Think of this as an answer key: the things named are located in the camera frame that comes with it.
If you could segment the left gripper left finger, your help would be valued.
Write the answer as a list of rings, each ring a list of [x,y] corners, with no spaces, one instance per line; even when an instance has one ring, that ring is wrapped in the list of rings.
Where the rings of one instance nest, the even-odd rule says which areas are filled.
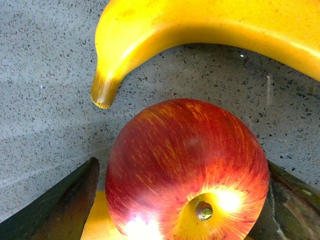
[[[96,197],[100,164],[92,157],[0,224],[2,240],[79,240]]]

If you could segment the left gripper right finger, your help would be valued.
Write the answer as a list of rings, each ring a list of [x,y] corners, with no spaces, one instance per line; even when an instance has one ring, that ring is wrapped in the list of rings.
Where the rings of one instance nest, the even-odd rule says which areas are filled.
[[[268,161],[267,199],[249,237],[253,240],[318,240],[320,191]]]

